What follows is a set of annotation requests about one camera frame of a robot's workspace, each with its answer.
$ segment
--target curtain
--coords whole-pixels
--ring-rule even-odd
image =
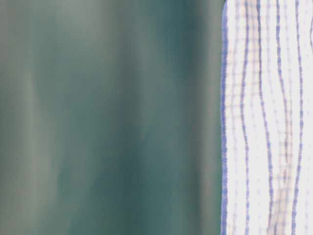
[[[223,1],[0,1],[0,234],[220,230]]]

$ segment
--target plaid shirt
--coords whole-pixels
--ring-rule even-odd
[[[312,0],[224,6],[223,235],[313,235],[312,25]]]

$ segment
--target green background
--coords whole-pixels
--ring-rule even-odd
[[[219,234],[222,6],[0,1],[0,234]]]

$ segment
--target white plaid fabric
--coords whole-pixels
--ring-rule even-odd
[[[221,234],[313,235],[312,0],[228,0],[222,25]]]

